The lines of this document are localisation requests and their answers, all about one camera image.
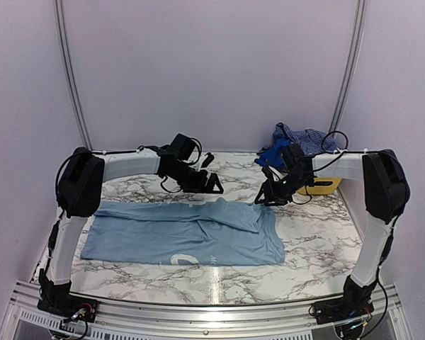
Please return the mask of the light blue t-shirt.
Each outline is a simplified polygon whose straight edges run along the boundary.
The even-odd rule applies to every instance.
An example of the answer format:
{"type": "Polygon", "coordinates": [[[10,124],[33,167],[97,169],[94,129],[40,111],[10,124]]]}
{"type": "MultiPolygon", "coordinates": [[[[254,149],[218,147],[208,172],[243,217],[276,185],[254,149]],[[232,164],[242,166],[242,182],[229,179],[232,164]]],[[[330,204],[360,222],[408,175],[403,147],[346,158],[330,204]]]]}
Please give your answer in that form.
{"type": "Polygon", "coordinates": [[[266,266],[285,261],[270,207],[105,201],[81,251],[86,260],[160,265],[266,266]]]}

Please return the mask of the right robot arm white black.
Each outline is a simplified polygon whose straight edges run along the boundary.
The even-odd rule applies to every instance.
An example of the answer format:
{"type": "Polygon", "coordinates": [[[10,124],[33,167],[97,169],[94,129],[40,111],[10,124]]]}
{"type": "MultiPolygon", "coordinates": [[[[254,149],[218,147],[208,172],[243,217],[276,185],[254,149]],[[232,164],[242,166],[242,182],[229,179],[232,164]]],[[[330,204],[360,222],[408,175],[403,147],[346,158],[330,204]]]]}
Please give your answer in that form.
{"type": "Polygon", "coordinates": [[[312,186],[316,178],[362,181],[368,214],[361,252],[344,284],[344,296],[336,310],[352,317],[369,299],[378,283],[379,271],[394,240],[394,229],[410,198],[410,188],[402,165],[391,149],[371,152],[342,151],[336,154],[305,155],[299,147],[286,147],[282,159],[287,174],[275,180],[264,167],[266,180],[254,200],[265,206],[282,206],[293,201],[294,193],[312,186]]]}

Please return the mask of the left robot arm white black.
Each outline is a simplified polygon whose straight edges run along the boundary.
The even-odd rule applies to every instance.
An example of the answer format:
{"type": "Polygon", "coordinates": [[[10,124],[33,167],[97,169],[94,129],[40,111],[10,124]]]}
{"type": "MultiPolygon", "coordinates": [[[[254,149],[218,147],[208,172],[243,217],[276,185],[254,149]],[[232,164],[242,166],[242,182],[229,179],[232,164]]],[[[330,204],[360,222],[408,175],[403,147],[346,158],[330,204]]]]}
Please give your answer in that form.
{"type": "Polygon", "coordinates": [[[87,220],[98,210],[104,182],[134,175],[170,178],[184,193],[221,194],[217,174],[202,166],[195,169],[170,146],[141,146],[119,152],[74,150],[59,168],[55,197],[61,210],[48,241],[46,267],[40,272],[42,296],[60,315],[70,315],[75,299],[70,295],[71,267],[76,245],[87,220]]]}

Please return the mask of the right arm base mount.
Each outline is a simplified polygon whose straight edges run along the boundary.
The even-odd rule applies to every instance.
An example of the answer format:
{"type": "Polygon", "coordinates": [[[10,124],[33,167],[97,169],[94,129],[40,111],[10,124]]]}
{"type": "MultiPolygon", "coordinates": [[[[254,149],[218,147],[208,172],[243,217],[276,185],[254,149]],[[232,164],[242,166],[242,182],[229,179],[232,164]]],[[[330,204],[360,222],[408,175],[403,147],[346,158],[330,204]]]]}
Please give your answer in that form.
{"type": "Polygon", "coordinates": [[[309,313],[318,324],[327,324],[368,315],[373,311],[369,295],[346,291],[342,297],[314,302],[309,313]]]}

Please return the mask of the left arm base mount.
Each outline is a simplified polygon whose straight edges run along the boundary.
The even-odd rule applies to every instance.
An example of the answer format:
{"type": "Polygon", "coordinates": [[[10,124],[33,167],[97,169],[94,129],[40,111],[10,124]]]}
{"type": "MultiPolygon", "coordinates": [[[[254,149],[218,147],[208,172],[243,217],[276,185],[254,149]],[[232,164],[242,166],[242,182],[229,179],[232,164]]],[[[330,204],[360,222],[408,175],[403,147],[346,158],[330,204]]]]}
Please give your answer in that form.
{"type": "Polygon", "coordinates": [[[51,281],[40,287],[38,309],[61,317],[73,317],[80,309],[85,309],[83,319],[94,322],[98,309],[98,300],[72,295],[71,282],[54,285],[51,281]]]}

